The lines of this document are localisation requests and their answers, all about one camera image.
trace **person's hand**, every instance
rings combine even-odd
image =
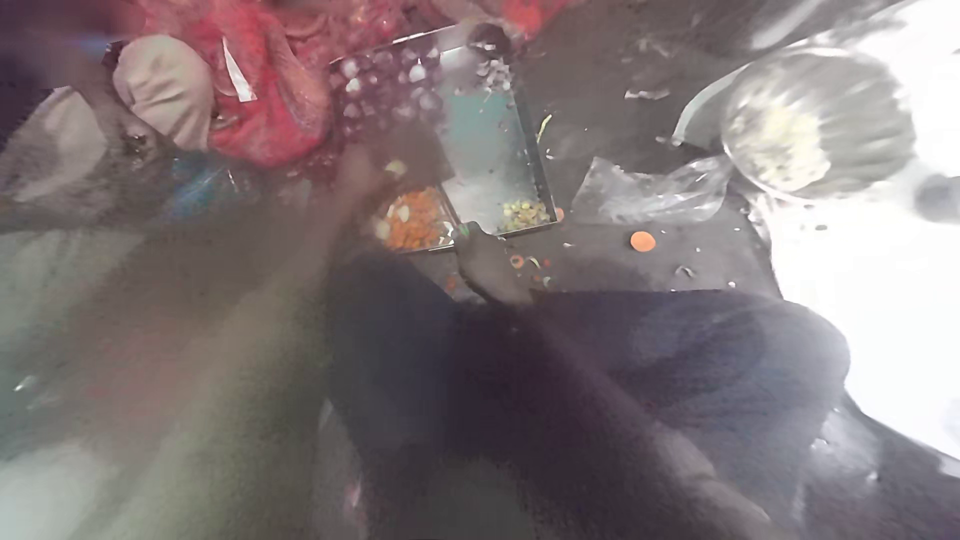
[[[333,186],[333,197],[354,209],[376,204],[392,194],[396,184],[391,180],[374,152],[367,146],[351,144],[340,157],[340,166]]]
[[[471,221],[458,227],[453,246],[460,275],[477,294],[508,306],[533,302],[530,290],[516,279],[503,238],[484,233],[477,222]]]
[[[128,160],[132,171],[160,159],[170,145],[165,136],[122,104],[98,105],[94,114],[107,138],[108,152],[117,160]]]

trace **chopped carrot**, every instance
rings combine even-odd
[[[645,253],[657,247],[657,240],[646,231],[637,231],[630,235],[630,245],[635,250]]]

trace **red cloth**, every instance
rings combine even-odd
[[[140,0],[146,33],[178,37],[210,65],[218,112],[232,119],[210,132],[210,147],[265,167],[301,158],[323,142],[330,126],[327,64],[405,30],[400,1],[332,2],[316,14],[268,12],[256,0]],[[316,34],[288,41],[284,25],[292,32],[316,27]],[[236,97],[224,37],[256,100]]]

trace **clear plastic bag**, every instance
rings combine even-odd
[[[706,221],[723,204],[732,173],[726,156],[696,160],[667,175],[627,173],[593,158],[570,217],[593,225]]]
[[[170,180],[178,187],[155,225],[182,223],[255,205],[262,196],[253,167],[216,154],[184,152],[174,159]]]

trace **steel bowl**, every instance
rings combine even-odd
[[[736,78],[721,127],[740,172],[783,198],[844,196],[887,179],[916,135],[886,65],[843,49],[784,49]]]

